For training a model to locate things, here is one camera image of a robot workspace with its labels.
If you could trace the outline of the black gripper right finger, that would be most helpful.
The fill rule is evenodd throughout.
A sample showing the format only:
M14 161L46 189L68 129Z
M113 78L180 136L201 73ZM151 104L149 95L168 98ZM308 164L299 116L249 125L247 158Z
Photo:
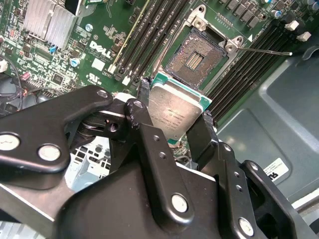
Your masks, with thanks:
M240 163L204 112L187 131L197 169L217 183L218 229L224 239L310 239L312 229L255 162Z

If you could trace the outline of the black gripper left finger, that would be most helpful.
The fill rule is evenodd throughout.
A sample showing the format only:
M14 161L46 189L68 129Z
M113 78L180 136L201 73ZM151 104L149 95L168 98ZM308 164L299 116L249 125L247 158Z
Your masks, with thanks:
M185 229L194 208L163 131L153 126L147 107L137 99L115 105L101 87L90 85L10 114L0 120L1 180L30 189L58 185L70 162L74 131L91 114L112 109L118 125L108 138L124 138L136 148L155 221L165 229Z

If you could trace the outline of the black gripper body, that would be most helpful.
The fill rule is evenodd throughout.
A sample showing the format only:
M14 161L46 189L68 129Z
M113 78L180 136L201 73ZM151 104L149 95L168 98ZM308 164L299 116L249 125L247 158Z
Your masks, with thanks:
M154 220L141 167L132 162L73 195L57 216L59 239L229 239L219 221L217 183L179 165L195 207L191 225L170 234Z

